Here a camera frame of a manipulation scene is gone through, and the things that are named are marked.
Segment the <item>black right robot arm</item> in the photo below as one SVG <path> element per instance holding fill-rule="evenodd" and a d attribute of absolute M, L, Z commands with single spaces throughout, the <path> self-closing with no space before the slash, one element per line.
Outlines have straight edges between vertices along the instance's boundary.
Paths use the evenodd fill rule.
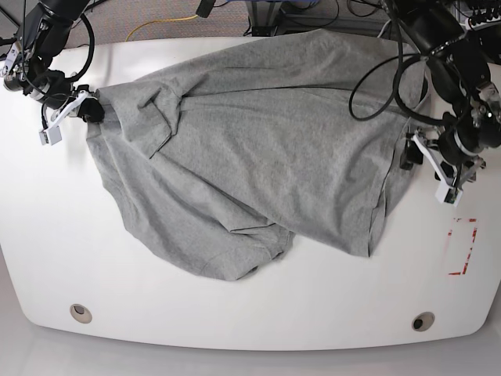
<path fill-rule="evenodd" d="M 22 22 L 9 40 L 1 78 L 11 92 L 22 92 L 41 104 L 42 129 L 66 116 L 99 123 L 105 110 L 88 85 L 76 85 L 91 66 L 96 47 L 92 25 L 85 15 L 88 1 L 39 1 L 23 11 Z M 50 68 L 65 48 L 72 27 L 82 22 L 88 33 L 88 55 L 83 67 L 66 76 Z"/>

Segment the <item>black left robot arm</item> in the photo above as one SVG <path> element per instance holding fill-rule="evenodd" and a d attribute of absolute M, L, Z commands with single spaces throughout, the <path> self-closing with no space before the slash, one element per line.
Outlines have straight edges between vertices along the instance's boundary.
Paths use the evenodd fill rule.
<path fill-rule="evenodd" d="M 500 94 L 481 47 L 440 1 L 387 1 L 389 17 L 406 33 L 419 54 L 400 67 L 404 71 L 424 58 L 436 93 L 452 105 L 453 114 L 435 119 L 395 101 L 412 119 L 443 129 L 438 151 L 445 162 L 460 166 L 485 148 L 500 145 Z"/>

